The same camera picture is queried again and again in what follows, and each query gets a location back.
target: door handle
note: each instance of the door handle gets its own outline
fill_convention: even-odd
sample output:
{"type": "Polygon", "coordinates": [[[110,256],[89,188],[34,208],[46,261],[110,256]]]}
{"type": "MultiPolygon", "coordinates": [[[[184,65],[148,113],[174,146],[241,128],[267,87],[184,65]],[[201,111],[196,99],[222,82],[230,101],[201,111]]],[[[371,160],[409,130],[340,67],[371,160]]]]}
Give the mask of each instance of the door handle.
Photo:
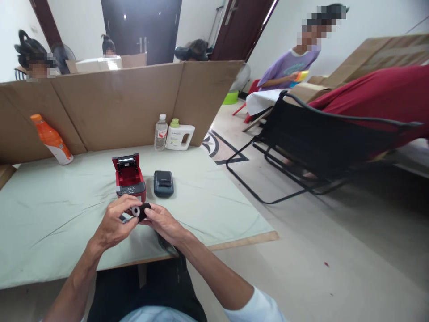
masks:
{"type": "Polygon", "coordinates": [[[229,8],[228,15],[227,15],[227,18],[225,20],[225,25],[228,25],[229,20],[231,19],[232,12],[234,12],[238,9],[238,7],[235,6],[236,1],[237,0],[232,0],[232,2],[231,2],[231,7],[229,8]]]}
{"type": "Polygon", "coordinates": [[[140,41],[137,43],[137,45],[140,45],[140,53],[142,52],[142,38],[140,37],[140,41]]]}

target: human hand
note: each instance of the human hand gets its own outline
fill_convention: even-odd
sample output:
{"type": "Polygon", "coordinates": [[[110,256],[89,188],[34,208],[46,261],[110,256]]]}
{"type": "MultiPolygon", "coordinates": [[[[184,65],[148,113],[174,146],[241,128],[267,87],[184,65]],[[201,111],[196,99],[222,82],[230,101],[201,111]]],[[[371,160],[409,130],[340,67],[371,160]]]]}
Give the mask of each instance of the human hand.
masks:
{"type": "Polygon", "coordinates": [[[144,209],[147,218],[140,224],[152,227],[174,246],[179,246],[186,238],[193,236],[190,231],[173,218],[167,209],[154,203],[150,203],[150,205],[152,209],[144,209]]]}
{"type": "Polygon", "coordinates": [[[289,77],[289,81],[295,81],[296,78],[298,77],[300,72],[293,72],[292,74],[290,74],[289,77]]]}
{"type": "Polygon", "coordinates": [[[141,206],[142,202],[137,197],[123,195],[107,206],[103,220],[95,231],[91,242],[105,251],[123,241],[139,223],[137,217],[131,218],[127,223],[122,223],[119,217],[129,208],[141,206]]]}

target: red stool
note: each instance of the red stool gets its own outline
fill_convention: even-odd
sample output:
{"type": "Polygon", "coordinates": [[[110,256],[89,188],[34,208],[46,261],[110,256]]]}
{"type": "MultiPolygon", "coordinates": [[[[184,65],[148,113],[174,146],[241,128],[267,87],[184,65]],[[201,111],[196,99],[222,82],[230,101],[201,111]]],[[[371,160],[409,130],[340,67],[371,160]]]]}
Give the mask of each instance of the red stool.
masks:
{"type": "MultiPolygon", "coordinates": [[[[259,87],[258,87],[258,83],[259,83],[259,81],[260,80],[254,80],[253,81],[253,83],[252,83],[252,86],[250,86],[250,89],[249,89],[249,93],[248,94],[252,94],[253,92],[257,92],[258,90],[259,90],[259,87]]],[[[238,110],[236,110],[234,113],[232,113],[232,116],[234,116],[235,114],[237,114],[238,112],[240,112],[241,111],[241,109],[243,108],[243,107],[245,107],[246,106],[246,103],[244,103],[243,104],[243,106],[241,106],[238,110]]],[[[252,117],[248,114],[247,115],[247,117],[246,117],[246,119],[244,120],[244,123],[249,123],[250,121],[252,120],[252,117]]]]}

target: forearm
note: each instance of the forearm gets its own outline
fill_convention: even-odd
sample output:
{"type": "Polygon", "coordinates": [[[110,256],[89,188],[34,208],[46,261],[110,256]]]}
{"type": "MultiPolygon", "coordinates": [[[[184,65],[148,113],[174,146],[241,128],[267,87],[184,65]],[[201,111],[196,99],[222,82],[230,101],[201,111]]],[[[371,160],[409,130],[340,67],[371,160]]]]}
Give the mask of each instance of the forearm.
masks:
{"type": "Polygon", "coordinates": [[[271,79],[271,80],[267,80],[265,83],[263,83],[260,87],[270,87],[270,86],[275,86],[275,85],[279,85],[279,84],[283,84],[286,83],[288,81],[292,81],[290,79],[290,77],[286,76],[286,77],[282,77],[282,78],[277,78],[277,79],[271,79]]]}
{"type": "Polygon", "coordinates": [[[178,248],[201,274],[223,308],[243,308],[253,295],[253,286],[235,273],[194,235],[189,234],[178,248]]]}
{"type": "Polygon", "coordinates": [[[90,240],[43,322],[80,322],[103,249],[90,240]]]}

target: dark pants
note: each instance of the dark pants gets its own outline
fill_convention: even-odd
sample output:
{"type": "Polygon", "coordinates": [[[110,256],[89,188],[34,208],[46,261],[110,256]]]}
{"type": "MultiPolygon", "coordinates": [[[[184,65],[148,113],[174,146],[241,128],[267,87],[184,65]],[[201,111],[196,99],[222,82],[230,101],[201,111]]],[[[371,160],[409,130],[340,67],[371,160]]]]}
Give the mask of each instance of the dark pants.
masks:
{"type": "Polygon", "coordinates": [[[88,322],[118,322],[129,312],[150,305],[167,306],[207,322],[182,254],[148,263],[146,281],[139,288],[137,265],[99,271],[88,322]]]}

